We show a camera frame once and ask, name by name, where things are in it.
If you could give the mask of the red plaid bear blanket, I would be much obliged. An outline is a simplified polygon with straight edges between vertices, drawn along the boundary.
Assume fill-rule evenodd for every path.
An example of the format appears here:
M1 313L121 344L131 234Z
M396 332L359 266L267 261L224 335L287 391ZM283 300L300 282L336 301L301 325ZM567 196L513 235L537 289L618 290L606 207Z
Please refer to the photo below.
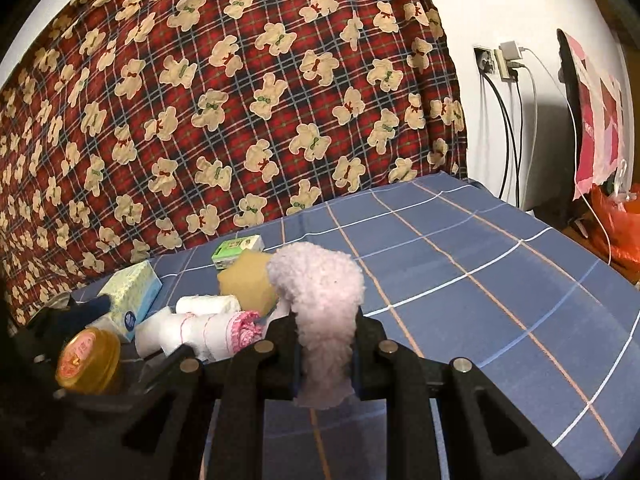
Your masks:
M432 0L72 0L1 89L17 324L151 257L365 188L466 173Z

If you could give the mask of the pink fluffy cloth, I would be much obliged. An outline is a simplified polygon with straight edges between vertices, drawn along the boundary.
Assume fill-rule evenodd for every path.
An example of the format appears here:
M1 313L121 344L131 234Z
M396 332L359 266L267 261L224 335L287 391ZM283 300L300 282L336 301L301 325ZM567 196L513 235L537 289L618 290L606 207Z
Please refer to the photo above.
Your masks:
M302 382L295 402L327 410L354 392L350 379L357 313L364 277L346 252L297 242L279 248L267 263L278 307L295 318L302 347Z

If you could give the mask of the gold lidded round jar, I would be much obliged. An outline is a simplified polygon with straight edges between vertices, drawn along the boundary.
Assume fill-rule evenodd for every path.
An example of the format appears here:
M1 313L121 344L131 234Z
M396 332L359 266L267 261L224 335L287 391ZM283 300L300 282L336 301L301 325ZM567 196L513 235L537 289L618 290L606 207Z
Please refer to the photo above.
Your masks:
M122 383L120 340L107 330L88 327L78 333L58 357L55 379L77 394L114 394Z

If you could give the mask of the green small tissue pack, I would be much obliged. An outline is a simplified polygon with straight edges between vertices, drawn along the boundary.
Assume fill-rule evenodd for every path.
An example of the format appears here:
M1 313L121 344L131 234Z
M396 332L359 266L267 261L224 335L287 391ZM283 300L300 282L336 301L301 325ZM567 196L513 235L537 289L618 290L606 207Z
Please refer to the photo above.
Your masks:
M242 252L262 252L264 248L264 241L260 235L225 240L213 252L212 263L218 271L221 271L238 260Z

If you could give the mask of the wall power outlet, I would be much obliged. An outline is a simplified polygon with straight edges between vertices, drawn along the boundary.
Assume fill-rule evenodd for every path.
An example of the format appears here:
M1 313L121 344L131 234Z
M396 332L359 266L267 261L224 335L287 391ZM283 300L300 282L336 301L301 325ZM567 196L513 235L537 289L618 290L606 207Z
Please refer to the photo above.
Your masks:
M497 62L494 50L491 48L475 47L474 55L476 66L481 74L495 75L495 73L497 73Z

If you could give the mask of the pink patchwork hanging cloth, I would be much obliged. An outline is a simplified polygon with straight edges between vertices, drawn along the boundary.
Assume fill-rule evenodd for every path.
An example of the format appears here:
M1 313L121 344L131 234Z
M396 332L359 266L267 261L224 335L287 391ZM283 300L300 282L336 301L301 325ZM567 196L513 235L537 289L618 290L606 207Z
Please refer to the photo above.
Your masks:
M623 159L623 93L620 82L593 62L575 38L562 29L556 36L577 131L574 197L579 198L608 180Z

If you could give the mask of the yellow sponge block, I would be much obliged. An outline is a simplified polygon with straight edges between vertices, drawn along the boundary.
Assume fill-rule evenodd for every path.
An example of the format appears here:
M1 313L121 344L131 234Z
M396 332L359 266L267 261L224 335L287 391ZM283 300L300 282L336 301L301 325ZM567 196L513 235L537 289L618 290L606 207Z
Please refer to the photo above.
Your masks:
M243 250L228 269L218 273L219 293L235 296L243 311L257 312L262 318L267 316L278 301L267 273L271 258L266 252Z

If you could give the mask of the pink white towel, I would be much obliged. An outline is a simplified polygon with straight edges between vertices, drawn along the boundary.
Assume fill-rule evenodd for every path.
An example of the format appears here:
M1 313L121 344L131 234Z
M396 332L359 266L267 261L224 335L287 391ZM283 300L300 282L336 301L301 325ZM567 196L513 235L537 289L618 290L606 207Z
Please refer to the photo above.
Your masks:
M200 361L222 361L260 341L264 329L253 311L209 315L171 314L160 326L160 348L168 356L190 347Z

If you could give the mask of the white charger plug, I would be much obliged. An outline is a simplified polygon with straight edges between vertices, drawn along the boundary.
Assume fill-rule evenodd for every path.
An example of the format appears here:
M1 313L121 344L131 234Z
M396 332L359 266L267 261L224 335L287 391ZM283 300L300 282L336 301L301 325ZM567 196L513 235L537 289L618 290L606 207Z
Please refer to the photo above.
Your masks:
M515 65L521 61L521 47L515 40L502 42L495 50L498 73L502 81L514 81Z

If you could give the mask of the orange plastic bag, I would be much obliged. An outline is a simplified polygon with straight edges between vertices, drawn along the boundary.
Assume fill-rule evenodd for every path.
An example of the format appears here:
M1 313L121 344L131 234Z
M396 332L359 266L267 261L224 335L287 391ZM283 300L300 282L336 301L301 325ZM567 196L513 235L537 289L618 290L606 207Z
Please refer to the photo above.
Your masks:
M639 199L616 202L600 186L593 185L585 227L596 254L632 284L639 281Z

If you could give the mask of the yellow dotted tissue box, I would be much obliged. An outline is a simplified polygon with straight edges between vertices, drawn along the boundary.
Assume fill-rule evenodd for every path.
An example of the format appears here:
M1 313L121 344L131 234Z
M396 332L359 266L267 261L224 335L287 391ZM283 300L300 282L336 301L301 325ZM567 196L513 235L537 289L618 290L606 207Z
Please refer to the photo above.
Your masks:
M134 329L146 317L161 288L162 282L149 260L115 272L98 295L110 300L110 307L89 327L107 330L122 341L132 341Z

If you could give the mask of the white melamine sponge block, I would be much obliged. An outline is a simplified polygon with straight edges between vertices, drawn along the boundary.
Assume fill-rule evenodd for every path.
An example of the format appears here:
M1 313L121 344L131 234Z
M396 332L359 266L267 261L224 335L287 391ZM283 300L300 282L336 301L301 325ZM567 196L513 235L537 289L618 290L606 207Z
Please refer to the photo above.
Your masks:
M134 346L141 359L146 359L162 350L160 329L171 315L171 308L164 307L134 328Z

